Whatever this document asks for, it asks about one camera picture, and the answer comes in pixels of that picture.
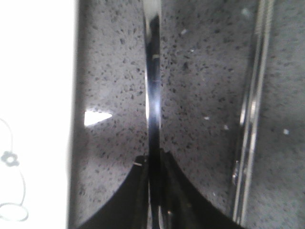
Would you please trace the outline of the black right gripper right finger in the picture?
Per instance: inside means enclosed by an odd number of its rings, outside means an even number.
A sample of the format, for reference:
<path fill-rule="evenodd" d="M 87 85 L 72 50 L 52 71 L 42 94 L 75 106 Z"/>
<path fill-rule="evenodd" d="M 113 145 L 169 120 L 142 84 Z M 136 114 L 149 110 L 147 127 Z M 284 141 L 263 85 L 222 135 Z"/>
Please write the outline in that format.
<path fill-rule="evenodd" d="M 161 211 L 165 229 L 241 229 L 194 187 L 171 152 L 161 153 Z"/>

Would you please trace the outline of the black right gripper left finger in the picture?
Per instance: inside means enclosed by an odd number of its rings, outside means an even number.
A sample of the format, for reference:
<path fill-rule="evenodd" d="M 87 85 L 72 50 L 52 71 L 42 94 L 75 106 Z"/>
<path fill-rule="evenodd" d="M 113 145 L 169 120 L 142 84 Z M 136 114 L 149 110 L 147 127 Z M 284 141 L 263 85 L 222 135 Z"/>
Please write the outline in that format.
<path fill-rule="evenodd" d="M 148 157 L 137 156 L 114 195 L 79 229 L 146 229 L 149 206 Z"/>

